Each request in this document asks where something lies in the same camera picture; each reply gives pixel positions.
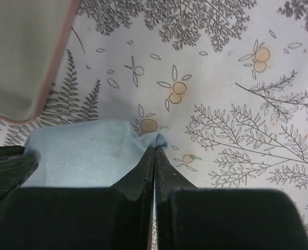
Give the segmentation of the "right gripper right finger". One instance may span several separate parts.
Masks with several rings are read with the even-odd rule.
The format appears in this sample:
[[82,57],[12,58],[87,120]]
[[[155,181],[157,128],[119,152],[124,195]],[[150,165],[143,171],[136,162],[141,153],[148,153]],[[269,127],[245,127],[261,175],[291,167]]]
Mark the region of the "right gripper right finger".
[[194,186],[155,149],[159,249],[308,249],[291,199],[276,189]]

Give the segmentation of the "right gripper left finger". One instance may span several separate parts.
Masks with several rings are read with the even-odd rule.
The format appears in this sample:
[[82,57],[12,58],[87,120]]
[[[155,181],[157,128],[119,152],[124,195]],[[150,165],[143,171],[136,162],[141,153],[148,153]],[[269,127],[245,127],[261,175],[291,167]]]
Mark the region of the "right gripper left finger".
[[0,204],[0,249],[150,249],[154,149],[110,187],[22,187]]

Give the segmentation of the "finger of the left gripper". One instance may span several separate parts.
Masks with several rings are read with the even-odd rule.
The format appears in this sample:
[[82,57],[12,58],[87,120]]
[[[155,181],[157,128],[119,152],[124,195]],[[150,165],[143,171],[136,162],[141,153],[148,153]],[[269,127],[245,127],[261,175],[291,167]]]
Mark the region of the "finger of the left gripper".
[[22,146],[0,146],[0,202],[21,185],[38,167],[34,156]]

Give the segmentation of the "light blue cleaning cloth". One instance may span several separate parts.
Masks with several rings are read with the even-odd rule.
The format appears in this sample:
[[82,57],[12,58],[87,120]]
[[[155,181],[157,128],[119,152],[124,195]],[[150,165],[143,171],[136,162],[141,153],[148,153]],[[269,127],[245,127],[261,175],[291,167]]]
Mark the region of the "light blue cleaning cloth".
[[158,132],[139,136],[128,121],[96,120],[33,130],[26,155],[38,161],[24,188],[111,186],[131,171],[148,147],[167,147]]

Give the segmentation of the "pink glasses case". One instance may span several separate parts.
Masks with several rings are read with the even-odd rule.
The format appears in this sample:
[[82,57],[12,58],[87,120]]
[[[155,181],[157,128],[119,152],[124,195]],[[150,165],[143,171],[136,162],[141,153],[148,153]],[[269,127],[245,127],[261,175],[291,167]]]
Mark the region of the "pink glasses case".
[[15,124],[43,110],[79,1],[0,1],[0,118]]

